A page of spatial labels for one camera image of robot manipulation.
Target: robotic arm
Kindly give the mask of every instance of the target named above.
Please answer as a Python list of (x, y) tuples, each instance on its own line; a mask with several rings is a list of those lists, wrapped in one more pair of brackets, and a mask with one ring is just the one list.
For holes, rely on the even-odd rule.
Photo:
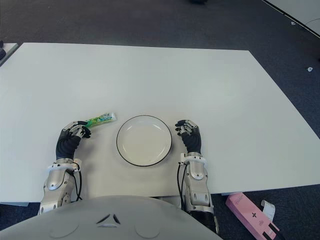
[(48, 167), (49, 176), (43, 185), (44, 196), (40, 203), (39, 214), (71, 202), (71, 193), (77, 186), (75, 172), (79, 172), (80, 177), (76, 200), (81, 198), (81, 164), (74, 161), (74, 154), (81, 139), (90, 138), (91, 132), (85, 127), (86, 124), (86, 121), (73, 121), (61, 130), (55, 150), (56, 162)]
[[(207, 187), (208, 163), (201, 155), (201, 136), (199, 127), (190, 120), (180, 120), (175, 125), (178, 135), (187, 149), (187, 155), (181, 153), (179, 168), (185, 165), (182, 178), (185, 182), (185, 202), (181, 197), (181, 206), (184, 211), (197, 219), (210, 230), (219, 234), (217, 219), (214, 214), (214, 206)], [(182, 196), (182, 187), (178, 188)]]

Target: white sticker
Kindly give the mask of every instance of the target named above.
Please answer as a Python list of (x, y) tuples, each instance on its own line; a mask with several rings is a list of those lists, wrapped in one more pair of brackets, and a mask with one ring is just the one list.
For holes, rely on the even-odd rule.
[(268, 219), (272, 222), (274, 220), (276, 207), (275, 205), (271, 204), (270, 202), (267, 202), (265, 200), (261, 201), (261, 206), (263, 208), (263, 213), (268, 217)]

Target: dark floor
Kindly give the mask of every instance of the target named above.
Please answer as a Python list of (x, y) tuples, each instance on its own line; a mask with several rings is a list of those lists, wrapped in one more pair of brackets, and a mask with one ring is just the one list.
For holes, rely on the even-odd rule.
[[(261, 0), (0, 0), (0, 39), (249, 50), (320, 136), (320, 39)], [(287, 239), (320, 239), (320, 185), (248, 192), (275, 204)], [(221, 236), (254, 239), (214, 195)], [(0, 205), (0, 229), (37, 213)]]

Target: robot finger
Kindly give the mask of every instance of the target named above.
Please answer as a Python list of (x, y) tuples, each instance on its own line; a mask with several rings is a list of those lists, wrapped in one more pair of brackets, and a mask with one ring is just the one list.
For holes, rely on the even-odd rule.
[(178, 122), (175, 124), (175, 126), (176, 126), (176, 127), (183, 126), (183, 125), (186, 123), (186, 121), (187, 121), (187, 120), (180, 120), (180, 121), (178, 121)]

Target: green tube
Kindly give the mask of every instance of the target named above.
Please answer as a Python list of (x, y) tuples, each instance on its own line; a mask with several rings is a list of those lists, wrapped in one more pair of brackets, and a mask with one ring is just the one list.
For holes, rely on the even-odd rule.
[(94, 127), (96, 125), (110, 123), (117, 120), (116, 115), (114, 112), (107, 112), (102, 114), (101, 116), (97, 116), (87, 120), (87, 124), (85, 125), (87, 128)]

